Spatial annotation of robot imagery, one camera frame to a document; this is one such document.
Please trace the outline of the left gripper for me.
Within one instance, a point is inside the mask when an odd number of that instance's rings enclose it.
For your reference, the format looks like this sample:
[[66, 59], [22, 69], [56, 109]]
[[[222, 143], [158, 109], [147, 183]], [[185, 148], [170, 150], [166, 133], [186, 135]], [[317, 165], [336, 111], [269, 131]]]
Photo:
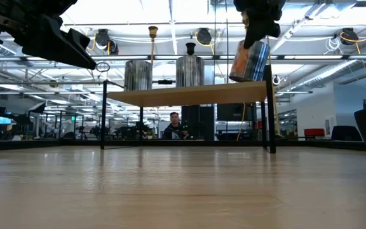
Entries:
[[69, 29], [61, 29], [61, 14], [77, 0], [0, 0], [0, 34], [7, 32], [26, 55], [61, 62], [85, 69], [95, 69], [96, 62], [87, 54], [90, 38]]

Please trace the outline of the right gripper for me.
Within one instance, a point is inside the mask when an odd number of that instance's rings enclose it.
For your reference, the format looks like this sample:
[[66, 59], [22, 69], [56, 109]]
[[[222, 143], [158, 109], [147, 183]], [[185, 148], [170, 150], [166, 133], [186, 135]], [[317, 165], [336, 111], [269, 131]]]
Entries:
[[249, 49], [265, 35], [274, 38], [280, 36], [280, 25], [274, 20], [281, 18], [286, 0], [234, 0], [233, 2], [237, 11], [246, 13], [247, 26], [243, 44], [245, 49]]

